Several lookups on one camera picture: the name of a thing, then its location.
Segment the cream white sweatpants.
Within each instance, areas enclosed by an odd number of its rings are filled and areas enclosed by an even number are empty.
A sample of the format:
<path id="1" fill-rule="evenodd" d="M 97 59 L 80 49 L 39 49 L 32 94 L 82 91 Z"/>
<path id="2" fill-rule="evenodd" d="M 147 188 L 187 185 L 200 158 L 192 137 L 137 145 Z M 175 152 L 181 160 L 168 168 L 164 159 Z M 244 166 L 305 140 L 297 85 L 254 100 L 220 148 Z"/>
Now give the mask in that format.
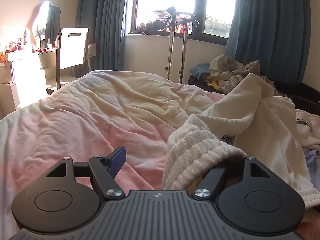
<path id="1" fill-rule="evenodd" d="M 230 157 L 254 157 L 289 184 L 306 208 L 319 205 L 304 150 L 319 150 L 319 116 L 296 109 L 254 74 L 168 139 L 164 190 L 185 190 Z"/>

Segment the pink and yellow bed quilt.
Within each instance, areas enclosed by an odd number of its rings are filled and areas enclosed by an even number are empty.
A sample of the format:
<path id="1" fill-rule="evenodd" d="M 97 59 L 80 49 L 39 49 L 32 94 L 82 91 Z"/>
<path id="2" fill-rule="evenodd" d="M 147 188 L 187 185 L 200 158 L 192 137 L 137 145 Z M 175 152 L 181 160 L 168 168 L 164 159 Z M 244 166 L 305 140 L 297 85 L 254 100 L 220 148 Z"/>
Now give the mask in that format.
<path id="1" fill-rule="evenodd" d="M 13 198 L 63 157 L 86 161 L 124 146 L 116 177 L 124 191 L 161 190 L 168 139 L 192 114 L 226 95 L 158 75 L 93 71 L 1 120 L 1 239 L 18 230 Z M 302 233 L 319 239 L 319 212 L 306 208 Z"/>

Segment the light blue garment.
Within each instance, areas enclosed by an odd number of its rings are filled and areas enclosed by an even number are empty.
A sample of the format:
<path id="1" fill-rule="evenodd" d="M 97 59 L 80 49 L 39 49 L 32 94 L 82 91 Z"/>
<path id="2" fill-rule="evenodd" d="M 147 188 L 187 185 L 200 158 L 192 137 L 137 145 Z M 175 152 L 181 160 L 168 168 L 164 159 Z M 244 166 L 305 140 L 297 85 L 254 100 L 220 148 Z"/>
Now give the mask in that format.
<path id="1" fill-rule="evenodd" d="M 308 171 L 310 173 L 311 183 L 320 190 L 320 158 L 316 150 L 303 149 Z"/>

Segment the grey puffer jacket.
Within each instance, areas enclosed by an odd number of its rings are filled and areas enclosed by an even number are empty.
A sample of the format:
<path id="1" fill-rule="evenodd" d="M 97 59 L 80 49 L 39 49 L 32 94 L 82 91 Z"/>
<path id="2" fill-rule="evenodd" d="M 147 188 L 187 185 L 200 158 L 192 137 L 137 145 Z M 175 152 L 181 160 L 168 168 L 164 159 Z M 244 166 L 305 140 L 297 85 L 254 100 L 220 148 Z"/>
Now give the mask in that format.
<path id="1" fill-rule="evenodd" d="M 280 96 L 274 82 L 268 77 L 260 75 L 260 63 L 258 60 L 243 65 L 233 57 L 221 54 L 211 61 L 209 74 L 208 82 L 219 86 L 220 90 L 225 94 L 231 92 L 248 74 L 254 74 L 272 86 L 275 96 Z"/>

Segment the white dresser desk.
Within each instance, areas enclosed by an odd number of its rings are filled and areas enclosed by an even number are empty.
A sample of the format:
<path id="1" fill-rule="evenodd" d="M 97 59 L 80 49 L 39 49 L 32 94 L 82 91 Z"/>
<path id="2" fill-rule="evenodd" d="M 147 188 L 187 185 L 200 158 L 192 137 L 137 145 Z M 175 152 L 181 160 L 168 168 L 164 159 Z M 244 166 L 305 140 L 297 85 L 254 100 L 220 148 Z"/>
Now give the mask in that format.
<path id="1" fill-rule="evenodd" d="M 1 63 L 1 118 L 46 98 L 57 89 L 56 50 L 16 51 Z"/>

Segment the white backed wooden chair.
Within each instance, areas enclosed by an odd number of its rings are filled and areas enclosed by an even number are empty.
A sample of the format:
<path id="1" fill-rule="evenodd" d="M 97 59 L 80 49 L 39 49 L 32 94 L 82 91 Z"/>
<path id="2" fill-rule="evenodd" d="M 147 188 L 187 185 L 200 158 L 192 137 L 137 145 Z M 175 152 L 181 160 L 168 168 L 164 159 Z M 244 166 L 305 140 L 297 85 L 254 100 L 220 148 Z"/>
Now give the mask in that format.
<path id="1" fill-rule="evenodd" d="M 61 75 L 61 70 L 83 67 L 88 61 L 87 27 L 63 28 L 57 36 L 55 79 L 47 82 L 47 94 L 51 95 L 61 87 L 77 80 L 77 77 Z"/>

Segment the black sofa bench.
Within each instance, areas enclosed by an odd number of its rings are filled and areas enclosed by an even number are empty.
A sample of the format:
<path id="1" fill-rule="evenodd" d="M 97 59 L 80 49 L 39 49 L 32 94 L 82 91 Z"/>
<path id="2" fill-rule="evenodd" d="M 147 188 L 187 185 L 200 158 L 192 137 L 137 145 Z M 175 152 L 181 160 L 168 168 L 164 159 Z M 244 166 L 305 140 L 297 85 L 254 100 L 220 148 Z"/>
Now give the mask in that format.
<path id="1" fill-rule="evenodd" d="M 193 75 L 189 77 L 188 84 L 200 87 L 207 92 L 224 94 L 224 92 L 214 89 L 213 87 L 207 85 L 206 82 L 198 80 Z M 295 104 L 296 109 L 319 115 L 318 90 L 304 83 L 300 83 L 296 86 L 289 86 L 279 81 L 275 82 L 275 87 L 279 93 L 283 93 L 285 96 L 291 99 L 291 101 Z"/>

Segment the vanity mirror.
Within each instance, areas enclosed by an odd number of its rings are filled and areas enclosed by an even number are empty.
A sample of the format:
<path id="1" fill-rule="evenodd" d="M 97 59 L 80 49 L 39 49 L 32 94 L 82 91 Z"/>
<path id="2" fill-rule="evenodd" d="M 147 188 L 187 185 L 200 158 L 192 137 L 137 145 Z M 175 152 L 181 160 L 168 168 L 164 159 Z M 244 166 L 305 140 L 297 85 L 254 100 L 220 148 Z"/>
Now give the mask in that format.
<path id="1" fill-rule="evenodd" d="M 60 16 L 61 9 L 50 1 L 40 5 L 31 29 L 36 49 L 47 48 L 50 43 L 55 47 L 57 35 L 61 31 Z"/>

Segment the left teal curtain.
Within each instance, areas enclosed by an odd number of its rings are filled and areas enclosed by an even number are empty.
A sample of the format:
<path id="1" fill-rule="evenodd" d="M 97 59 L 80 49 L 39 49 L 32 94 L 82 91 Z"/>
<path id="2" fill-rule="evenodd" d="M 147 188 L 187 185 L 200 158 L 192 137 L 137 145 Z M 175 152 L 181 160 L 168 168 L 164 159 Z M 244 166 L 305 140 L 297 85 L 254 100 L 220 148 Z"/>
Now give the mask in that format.
<path id="1" fill-rule="evenodd" d="M 123 70 L 126 0 L 79 0 L 75 25 L 89 29 L 96 55 L 92 70 Z"/>

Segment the teal curtain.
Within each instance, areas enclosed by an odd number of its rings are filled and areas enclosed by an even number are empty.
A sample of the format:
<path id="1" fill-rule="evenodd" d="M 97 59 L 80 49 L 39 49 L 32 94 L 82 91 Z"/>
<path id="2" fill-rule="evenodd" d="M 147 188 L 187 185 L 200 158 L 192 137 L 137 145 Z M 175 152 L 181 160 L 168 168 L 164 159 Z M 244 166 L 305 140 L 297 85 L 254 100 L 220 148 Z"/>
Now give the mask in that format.
<path id="1" fill-rule="evenodd" d="M 288 85 L 302 82 L 311 36 L 310 0 L 236 0 L 226 54 Z"/>
<path id="2" fill-rule="evenodd" d="M 126 0 L 79 0 L 75 25 L 89 29 L 96 55 L 92 70 L 123 70 Z"/>

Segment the right teal curtain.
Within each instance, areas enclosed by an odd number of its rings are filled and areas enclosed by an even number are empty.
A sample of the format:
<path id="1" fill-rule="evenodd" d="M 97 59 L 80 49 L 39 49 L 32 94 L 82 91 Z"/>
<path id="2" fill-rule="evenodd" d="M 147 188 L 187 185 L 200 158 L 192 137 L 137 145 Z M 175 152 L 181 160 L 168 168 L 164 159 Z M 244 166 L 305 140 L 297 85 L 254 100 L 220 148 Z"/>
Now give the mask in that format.
<path id="1" fill-rule="evenodd" d="M 302 82 L 311 36 L 310 0 L 236 0 L 226 54 L 288 85 Z"/>

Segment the dark framed window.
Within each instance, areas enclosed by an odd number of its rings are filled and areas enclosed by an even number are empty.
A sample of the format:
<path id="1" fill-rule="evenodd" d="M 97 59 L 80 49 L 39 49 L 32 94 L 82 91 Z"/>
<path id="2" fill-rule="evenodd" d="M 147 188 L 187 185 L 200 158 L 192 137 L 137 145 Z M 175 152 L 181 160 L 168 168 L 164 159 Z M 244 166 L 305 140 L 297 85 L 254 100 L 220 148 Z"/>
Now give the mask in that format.
<path id="1" fill-rule="evenodd" d="M 234 17 L 236 0 L 127 0 L 126 31 L 129 34 L 167 35 L 161 25 L 174 7 L 176 21 L 194 15 L 188 37 L 193 40 L 226 45 Z"/>

